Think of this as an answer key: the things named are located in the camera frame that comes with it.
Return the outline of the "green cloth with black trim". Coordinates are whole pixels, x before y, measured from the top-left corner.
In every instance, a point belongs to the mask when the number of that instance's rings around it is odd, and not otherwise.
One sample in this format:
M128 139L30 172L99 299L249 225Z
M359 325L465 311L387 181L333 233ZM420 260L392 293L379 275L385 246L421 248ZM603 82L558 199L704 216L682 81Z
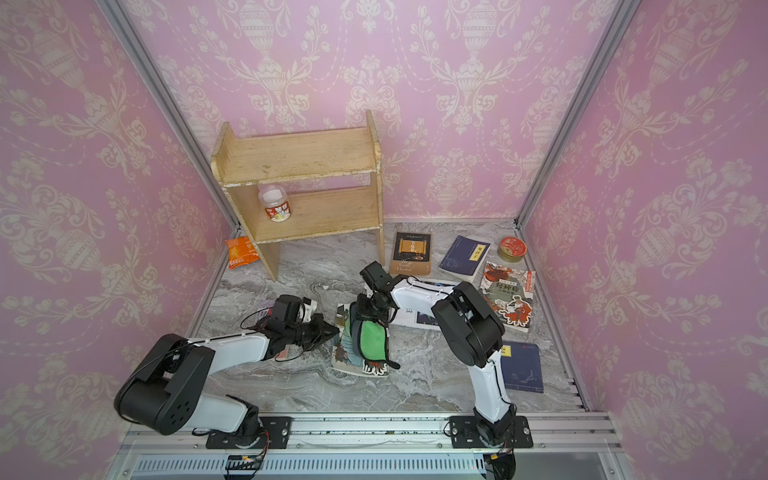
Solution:
M349 327L352 350L368 364L399 370L401 365L389 357L387 327L378 319L371 319L364 315L362 307L361 300L350 305Z

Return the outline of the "grey-green illustrated Chinese book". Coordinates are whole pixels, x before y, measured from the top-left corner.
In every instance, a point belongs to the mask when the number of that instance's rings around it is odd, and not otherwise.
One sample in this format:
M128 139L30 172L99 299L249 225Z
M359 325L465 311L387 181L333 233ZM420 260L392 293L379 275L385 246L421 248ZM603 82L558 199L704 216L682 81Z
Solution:
M335 325L339 330L339 335L333 346L331 356L332 368L345 374L362 377L387 377L390 373L390 367L386 363L370 362L354 352L348 328L349 318L350 305L338 304L335 314Z

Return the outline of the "pink Hamlet book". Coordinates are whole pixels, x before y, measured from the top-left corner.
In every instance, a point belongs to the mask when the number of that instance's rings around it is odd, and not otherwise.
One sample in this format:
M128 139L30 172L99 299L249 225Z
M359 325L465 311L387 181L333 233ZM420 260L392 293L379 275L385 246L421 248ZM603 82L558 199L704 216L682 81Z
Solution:
M287 345L278 355L275 356L276 362L284 362L291 358L297 352L296 347Z

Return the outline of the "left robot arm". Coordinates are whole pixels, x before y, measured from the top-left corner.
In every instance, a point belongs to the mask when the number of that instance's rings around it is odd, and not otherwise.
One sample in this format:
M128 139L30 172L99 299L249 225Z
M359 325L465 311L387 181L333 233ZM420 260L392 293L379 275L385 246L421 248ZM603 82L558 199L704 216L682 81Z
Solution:
M240 448L262 438L259 408L245 400L204 392L208 378L241 364L276 358L289 345L309 352L338 334L335 325L306 297L281 295L245 317L240 333L189 339L162 336L120 387L113 406L118 416L161 435L189 428L230 437Z

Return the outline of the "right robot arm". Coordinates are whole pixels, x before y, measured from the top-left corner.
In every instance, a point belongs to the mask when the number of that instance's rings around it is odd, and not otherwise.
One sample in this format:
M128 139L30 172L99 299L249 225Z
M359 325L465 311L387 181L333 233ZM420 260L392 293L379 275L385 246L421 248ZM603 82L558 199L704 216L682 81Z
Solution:
M400 310L437 321L454 356L468 367L480 438L491 446L510 444L517 407L509 399L501 369L505 327L480 292L468 282L438 284L412 276L389 275L374 261L360 275L371 294L360 294L355 314L382 320Z

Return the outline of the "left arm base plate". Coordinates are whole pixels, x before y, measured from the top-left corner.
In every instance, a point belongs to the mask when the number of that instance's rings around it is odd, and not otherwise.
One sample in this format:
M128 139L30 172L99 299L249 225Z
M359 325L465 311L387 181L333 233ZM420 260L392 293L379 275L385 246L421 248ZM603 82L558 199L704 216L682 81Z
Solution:
M292 422L290 416L259 416L246 420L234 433L212 430L205 446L209 450L284 450L290 438Z

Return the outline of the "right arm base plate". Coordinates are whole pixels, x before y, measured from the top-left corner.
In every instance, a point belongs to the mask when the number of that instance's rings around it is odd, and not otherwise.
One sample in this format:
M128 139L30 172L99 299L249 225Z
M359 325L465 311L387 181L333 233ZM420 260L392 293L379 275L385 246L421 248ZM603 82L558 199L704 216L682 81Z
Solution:
M472 416L451 416L447 434L454 449L529 449L534 446L528 419L507 416L496 423Z

